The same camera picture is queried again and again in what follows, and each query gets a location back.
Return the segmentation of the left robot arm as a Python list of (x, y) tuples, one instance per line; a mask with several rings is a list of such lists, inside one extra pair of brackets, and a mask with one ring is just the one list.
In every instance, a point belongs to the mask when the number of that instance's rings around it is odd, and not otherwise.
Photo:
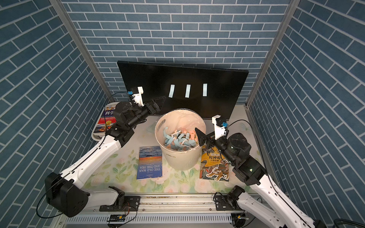
[(96, 192), (85, 192), (82, 188), (98, 167), (127, 144), (138, 124), (161, 111), (165, 100), (162, 96), (144, 104), (119, 102), (113, 112), (116, 123), (107, 129), (105, 136), (70, 167), (59, 174), (50, 173), (45, 178), (47, 203), (69, 218), (93, 207), (105, 211), (125, 209), (125, 192), (115, 186)]

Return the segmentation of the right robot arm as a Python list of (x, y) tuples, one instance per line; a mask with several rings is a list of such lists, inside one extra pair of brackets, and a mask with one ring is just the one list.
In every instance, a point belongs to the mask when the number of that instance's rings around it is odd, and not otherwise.
[(231, 163), (235, 176), (258, 193), (266, 205), (254, 200), (243, 188), (235, 186), (227, 195), (232, 207), (254, 215), (270, 228), (324, 228), (326, 224), (300, 210), (275, 184), (266, 169), (250, 155), (251, 145), (241, 133), (216, 138), (195, 129), (199, 144), (216, 147)]

